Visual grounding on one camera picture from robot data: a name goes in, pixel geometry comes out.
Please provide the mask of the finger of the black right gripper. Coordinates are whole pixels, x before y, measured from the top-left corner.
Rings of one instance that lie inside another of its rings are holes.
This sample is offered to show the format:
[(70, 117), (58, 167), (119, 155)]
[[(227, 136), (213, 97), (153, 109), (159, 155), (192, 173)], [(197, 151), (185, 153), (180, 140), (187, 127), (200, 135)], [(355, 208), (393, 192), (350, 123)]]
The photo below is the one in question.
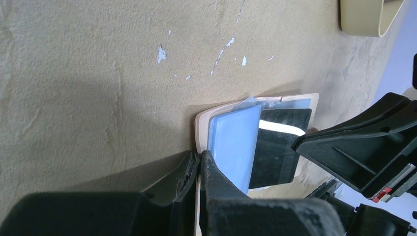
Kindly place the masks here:
[(354, 118), (299, 137), (292, 149), (311, 160), (340, 150), (351, 157), (386, 156), (409, 152), (417, 145), (417, 101), (389, 92)]
[(344, 184), (371, 198), (408, 164), (417, 166), (417, 154), (380, 153), (359, 158), (348, 153), (306, 153), (312, 161)]

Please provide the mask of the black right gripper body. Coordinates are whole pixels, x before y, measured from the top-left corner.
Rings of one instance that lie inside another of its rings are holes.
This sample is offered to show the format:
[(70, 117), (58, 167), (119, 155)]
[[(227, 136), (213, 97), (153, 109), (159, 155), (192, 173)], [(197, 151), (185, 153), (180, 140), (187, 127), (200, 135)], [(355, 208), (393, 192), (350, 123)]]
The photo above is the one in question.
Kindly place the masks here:
[(417, 167), (410, 163), (384, 184), (380, 191), (371, 198), (371, 201), (387, 203), (392, 198), (400, 197), (407, 192), (416, 182)]

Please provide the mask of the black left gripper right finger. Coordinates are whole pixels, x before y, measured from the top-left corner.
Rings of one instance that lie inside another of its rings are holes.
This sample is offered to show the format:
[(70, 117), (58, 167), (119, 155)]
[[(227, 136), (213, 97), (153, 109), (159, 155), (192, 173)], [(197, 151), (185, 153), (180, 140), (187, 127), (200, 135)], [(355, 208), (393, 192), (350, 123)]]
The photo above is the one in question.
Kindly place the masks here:
[(204, 236), (342, 236), (335, 209), (316, 198), (252, 199), (201, 156), (200, 228)]

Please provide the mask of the black credit card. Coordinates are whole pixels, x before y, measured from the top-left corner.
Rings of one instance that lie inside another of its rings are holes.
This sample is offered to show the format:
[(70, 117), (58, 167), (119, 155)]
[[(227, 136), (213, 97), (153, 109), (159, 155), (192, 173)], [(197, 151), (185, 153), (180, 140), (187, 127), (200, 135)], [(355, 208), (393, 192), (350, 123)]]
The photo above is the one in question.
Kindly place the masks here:
[(306, 133), (311, 113), (309, 108), (261, 111), (249, 189), (293, 181), (299, 154), (292, 145)]

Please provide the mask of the beige card holder wallet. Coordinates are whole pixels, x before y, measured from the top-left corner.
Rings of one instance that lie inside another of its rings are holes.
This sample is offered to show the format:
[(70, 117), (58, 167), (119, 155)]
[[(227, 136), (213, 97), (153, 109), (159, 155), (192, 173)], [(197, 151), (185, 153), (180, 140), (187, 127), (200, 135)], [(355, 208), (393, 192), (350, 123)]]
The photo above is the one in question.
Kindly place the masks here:
[(249, 189), (261, 111), (309, 108), (310, 125), (318, 99), (317, 93), (250, 97), (203, 111), (195, 119), (197, 151), (209, 151), (218, 169), (244, 194), (271, 187)]

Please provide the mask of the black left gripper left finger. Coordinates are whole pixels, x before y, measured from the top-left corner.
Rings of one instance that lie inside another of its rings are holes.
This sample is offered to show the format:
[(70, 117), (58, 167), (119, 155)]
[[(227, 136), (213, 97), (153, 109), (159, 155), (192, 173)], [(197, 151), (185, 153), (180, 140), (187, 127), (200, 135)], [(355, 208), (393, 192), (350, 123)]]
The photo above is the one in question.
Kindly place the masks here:
[(200, 156), (144, 192), (40, 192), (23, 197), (0, 227), (3, 236), (193, 236)]

